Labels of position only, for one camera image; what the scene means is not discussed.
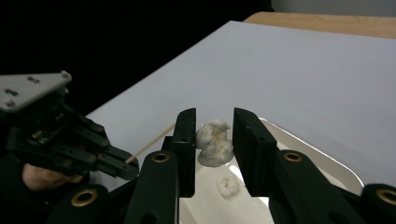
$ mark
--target white tabletop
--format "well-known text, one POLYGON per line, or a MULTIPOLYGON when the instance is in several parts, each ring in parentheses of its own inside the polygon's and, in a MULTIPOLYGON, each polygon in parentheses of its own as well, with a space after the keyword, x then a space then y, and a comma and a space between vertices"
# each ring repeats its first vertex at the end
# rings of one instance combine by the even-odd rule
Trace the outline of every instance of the white tabletop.
POLYGON ((88 117, 113 146, 136 153, 185 109, 197 109, 199 128, 214 118, 232 124, 240 107, 347 165, 364 184, 396 186, 395 71, 396 39, 230 21, 88 117))

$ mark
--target dark wall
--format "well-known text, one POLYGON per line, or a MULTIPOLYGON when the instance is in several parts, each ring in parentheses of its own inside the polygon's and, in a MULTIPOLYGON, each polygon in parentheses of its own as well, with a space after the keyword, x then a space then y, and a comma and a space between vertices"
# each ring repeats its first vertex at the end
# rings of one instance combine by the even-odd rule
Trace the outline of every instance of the dark wall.
POLYGON ((227 21, 266 0, 2 1, 0 74, 65 70, 66 100, 88 114, 227 21))

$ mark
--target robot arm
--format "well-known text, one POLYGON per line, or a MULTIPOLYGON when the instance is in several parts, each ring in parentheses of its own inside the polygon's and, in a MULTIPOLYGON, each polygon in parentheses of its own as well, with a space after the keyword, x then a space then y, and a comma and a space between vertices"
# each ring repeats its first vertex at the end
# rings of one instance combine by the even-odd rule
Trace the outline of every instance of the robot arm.
POLYGON ((126 180, 138 176, 138 161, 110 145, 103 126, 64 103, 72 80, 54 74, 0 76, 0 118, 9 124, 7 149, 22 162, 65 175, 102 171, 126 180))

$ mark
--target black mechanical part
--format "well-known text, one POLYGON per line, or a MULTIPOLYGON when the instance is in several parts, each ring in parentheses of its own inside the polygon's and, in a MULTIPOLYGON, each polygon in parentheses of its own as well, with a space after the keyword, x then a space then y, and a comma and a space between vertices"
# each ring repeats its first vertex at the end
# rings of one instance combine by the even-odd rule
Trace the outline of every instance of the black mechanical part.
POLYGON ((278 151, 274 173, 296 223, 366 223, 305 154, 278 151))
POLYGON ((147 155, 124 224, 178 224, 177 156, 169 150, 147 155))
POLYGON ((396 223, 396 188, 385 184, 370 184, 363 188, 359 199, 361 214, 369 223, 396 223))
POLYGON ((168 149, 177 155, 179 195, 183 198, 190 198, 195 193, 195 124, 195 108, 180 112, 168 149))
POLYGON ((51 212, 45 224, 108 223, 107 189, 102 185, 87 184, 71 190, 51 212))
POLYGON ((233 153, 252 197, 268 197, 274 182, 276 140, 252 112, 233 111, 233 153))
POLYGON ((138 161, 110 145, 102 125, 64 103, 64 93, 52 92, 15 113, 0 111, 9 124, 7 149, 21 162, 65 175, 102 171, 123 179, 138 176, 138 161))

